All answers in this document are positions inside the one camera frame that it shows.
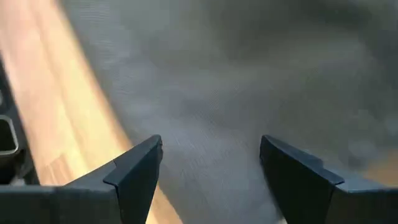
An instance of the wooden floor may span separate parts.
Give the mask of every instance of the wooden floor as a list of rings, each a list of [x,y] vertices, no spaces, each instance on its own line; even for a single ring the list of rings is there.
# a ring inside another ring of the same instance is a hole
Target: wooden floor
[[[67,184],[132,147],[62,10],[0,0],[0,51],[42,185]],[[157,188],[147,223],[180,223]]]

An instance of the gray carpet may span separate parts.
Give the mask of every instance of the gray carpet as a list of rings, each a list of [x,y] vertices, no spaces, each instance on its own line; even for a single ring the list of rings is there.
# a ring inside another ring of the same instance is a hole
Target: gray carpet
[[[397,13],[386,0],[65,0],[129,137],[164,139],[184,223],[276,223],[271,134],[361,171],[398,145]]]

